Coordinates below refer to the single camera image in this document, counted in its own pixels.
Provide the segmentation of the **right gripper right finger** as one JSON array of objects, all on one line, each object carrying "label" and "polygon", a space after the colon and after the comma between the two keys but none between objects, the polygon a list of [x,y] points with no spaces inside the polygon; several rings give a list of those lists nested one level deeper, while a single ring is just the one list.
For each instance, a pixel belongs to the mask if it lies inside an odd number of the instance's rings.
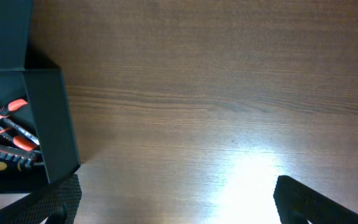
[{"label": "right gripper right finger", "polygon": [[358,214],[287,175],[280,175],[273,193],[282,224],[358,224]]}]

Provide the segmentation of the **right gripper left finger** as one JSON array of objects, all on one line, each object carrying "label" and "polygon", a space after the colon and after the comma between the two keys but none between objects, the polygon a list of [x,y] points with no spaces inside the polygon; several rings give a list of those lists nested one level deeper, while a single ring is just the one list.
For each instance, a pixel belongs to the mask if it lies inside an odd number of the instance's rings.
[{"label": "right gripper left finger", "polygon": [[82,191],[73,174],[0,209],[0,224],[73,224]]}]

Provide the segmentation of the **orange socket bit rail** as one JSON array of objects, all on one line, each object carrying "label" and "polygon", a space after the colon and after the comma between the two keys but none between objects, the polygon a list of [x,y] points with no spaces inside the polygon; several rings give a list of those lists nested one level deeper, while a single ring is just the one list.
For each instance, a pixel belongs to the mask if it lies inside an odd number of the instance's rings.
[{"label": "orange socket bit rail", "polygon": [[16,147],[0,145],[0,159],[18,162],[20,165],[31,166],[41,158],[38,150],[25,151]]}]

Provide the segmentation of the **yellow black screwdriver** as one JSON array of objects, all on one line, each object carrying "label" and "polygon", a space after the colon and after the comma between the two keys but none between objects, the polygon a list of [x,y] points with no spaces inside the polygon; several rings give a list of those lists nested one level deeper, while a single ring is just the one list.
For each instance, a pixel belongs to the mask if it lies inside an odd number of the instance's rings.
[{"label": "yellow black screwdriver", "polygon": [[8,172],[27,172],[32,169],[40,169],[44,167],[43,162],[19,162],[0,160],[0,174]]}]

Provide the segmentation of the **orange black needle-nose pliers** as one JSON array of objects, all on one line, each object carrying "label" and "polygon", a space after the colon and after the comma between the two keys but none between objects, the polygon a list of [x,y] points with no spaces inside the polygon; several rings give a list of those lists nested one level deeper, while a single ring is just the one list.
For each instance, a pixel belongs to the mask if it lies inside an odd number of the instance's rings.
[{"label": "orange black needle-nose pliers", "polygon": [[0,136],[19,149],[30,152],[39,146],[39,139],[10,119],[10,115],[13,112],[26,105],[28,105],[28,102],[23,98],[19,98],[0,108]]}]

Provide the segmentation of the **dark green hinged box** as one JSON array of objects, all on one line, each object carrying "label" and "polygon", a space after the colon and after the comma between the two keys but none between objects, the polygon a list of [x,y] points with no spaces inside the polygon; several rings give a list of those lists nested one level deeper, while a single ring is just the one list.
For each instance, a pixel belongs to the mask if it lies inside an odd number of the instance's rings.
[{"label": "dark green hinged box", "polygon": [[[44,167],[0,174],[0,194],[33,192],[80,167],[62,70],[30,40],[32,6],[0,1],[0,108],[19,98],[28,102],[10,119],[39,139],[34,150]],[[0,145],[18,148],[2,136]]]}]

